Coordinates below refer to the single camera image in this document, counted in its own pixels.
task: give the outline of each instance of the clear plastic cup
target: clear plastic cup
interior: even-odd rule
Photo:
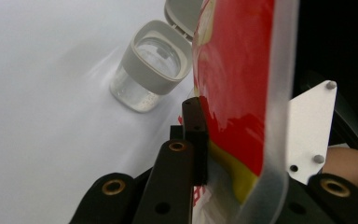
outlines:
[[[133,38],[110,85],[112,94],[138,112],[153,109],[189,72],[191,47],[173,28],[151,21]]]

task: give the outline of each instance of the transparent plastic film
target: transparent plastic film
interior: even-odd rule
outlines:
[[[194,223],[273,223],[281,211],[297,8],[293,0],[203,3],[193,69],[211,158]]]

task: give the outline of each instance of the white table surface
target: white table surface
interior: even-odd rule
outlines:
[[[163,0],[0,0],[0,223],[68,223],[92,183],[151,167],[192,74],[147,114],[109,82]]]

